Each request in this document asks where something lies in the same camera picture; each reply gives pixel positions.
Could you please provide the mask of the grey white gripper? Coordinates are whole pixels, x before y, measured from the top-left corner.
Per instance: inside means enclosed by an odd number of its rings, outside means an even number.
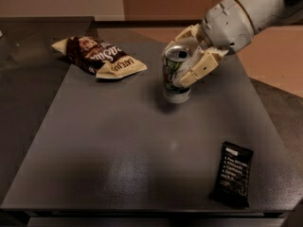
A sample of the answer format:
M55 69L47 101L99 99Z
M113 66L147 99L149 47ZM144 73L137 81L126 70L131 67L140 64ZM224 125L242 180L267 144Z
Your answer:
M206 50L201 48L202 38L209 47ZM227 53L238 53L253 38L254 29L242 6L236 0L222 0L206 13L200 24L181 31L165 47L163 54L179 49L193 55L176 78L177 87L188 88L216 69Z

